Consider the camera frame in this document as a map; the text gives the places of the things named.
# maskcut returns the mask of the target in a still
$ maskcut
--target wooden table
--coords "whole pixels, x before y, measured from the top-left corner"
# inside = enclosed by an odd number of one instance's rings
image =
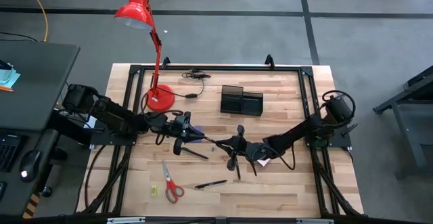
[[[130,64],[113,64],[106,95],[122,104]],[[334,89],[329,66],[313,66],[318,97]],[[160,84],[170,85],[180,94],[198,93],[201,82],[182,78],[184,71],[160,72]],[[248,141],[261,142],[263,137],[283,133],[304,120],[300,99],[298,76],[295,72],[240,72],[206,71],[212,78],[205,80],[204,92],[198,99],[176,97],[172,109],[191,111],[191,124],[199,126],[206,136],[228,139],[236,134],[238,124],[245,126]],[[149,89],[152,71],[146,71],[143,91]],[[221,86],[237,85],[245,91],[264,93],[264,111],[261,117],[221,114]],[[134,92],[131,94],[130,109]],[[287,169],[281,160],[274,159],[265,167],[257,166],[255,177],[248,162],[239,157],[242,180],[236,171],[226,168],[228,155],[212,143],[188,143],[187,147],[209,157],[202,160],[187,152],[173,154],[174,139],[165,139],[155,145],[156,135],[140,135],[133,147],[127,184],[124,191],[122,216],[178,216],[178,217],[319,217],[317,194],[309,149],[304,140],[294,144],[296,169]],[[96,161],[89,182],[89,199],[96,197],[107,181],[113,147],[107,147]],[[95,155],[92,152],[89,165]],[[292,154],[284,159],[292,164]],[[352,162],[347,152],[329,149],[334,180],[346,199],[362,212],[361,199]],[[165,160],[174,182],[185,189],[185,195],[176,204],[166,199],[166,182],[161,161]],[[227,179],[223,185],[196,190],[201,183]],[[158,195],[152,197],[151,187],[158,186]],[[329,191],[324,187],[327,207],[330,208]],[[112,203],[116,190],[112,194]],[[77,210],[84,209],[84,189],[81,190]]]

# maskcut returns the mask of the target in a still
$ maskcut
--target black pen holder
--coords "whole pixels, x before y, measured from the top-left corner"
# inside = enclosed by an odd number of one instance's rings
[[[221,112],[261,116],[263,113],[263,94],[244,92],[243,87],[223,85]]]

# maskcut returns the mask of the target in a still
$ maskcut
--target small yellow object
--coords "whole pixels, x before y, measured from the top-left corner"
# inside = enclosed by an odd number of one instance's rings
[[[157,186],[156,185],[152,185],[152,197],[156,197],[156,192],[157,192]]]

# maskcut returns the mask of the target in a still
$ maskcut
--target red desk lamp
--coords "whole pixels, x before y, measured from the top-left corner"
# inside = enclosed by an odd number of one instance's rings
[[[114,19],[131,28],[150,31],[150,36],[156,48],[156,63],[153,86],[147,92],[147,106],[157,112],[168,110],[175,102],[175,95],[168,85],[158,85],[162,44],[158,34],[156,34],[156,27],[149,1],[129,0],[129,3],[116,12]]]

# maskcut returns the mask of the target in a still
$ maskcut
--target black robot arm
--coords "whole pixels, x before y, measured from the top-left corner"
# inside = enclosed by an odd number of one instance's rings
[[[325,96],[331,93],[341,93],[341,95],[336,97],[331,95],[329,99],[326,99]],[[352,110],[344,101],[344,97],[349,98],[351,101]],[[226,140],[215,141],[216,145],[225,150],[231,157],[227,163],[227,168],[230,171],[234,170],[235,162],[237,162],[236,156],[239,155],[246,157],[255,173],[254,161],[281,157],[286,153],[286,150],[293,146],[295,141],[303,137],[313,139],[313,147],[320,148],[327,146],[327,141],[333,136],[334,131],[351,122],[356,107],[353,98],[342,91],[328,91],[323,94],[322,99],[325,103],[320,108],[325,108],[327,112],[324,118],[321,118],[318,113],[312,114],[289,131],[264,138],[262,143],[246,141],[244,139],[244,128],[241,125],[238,126],[238,134],[236,136]]]
[[[109,97],[100,95],[96,89],[84,85],[70,85],[62,105],[69,113],[95,117],[120,136],[151,131],[158,134],[156,144],[162,143],[165,137],[175,137],[174,153],[177,155],[180,154],[182,143],[204,138],[202,132],[190,125],[191,112],[174,110],[176,117],[171,121],[167,121],[168,117],[163,112],[135,114]]]

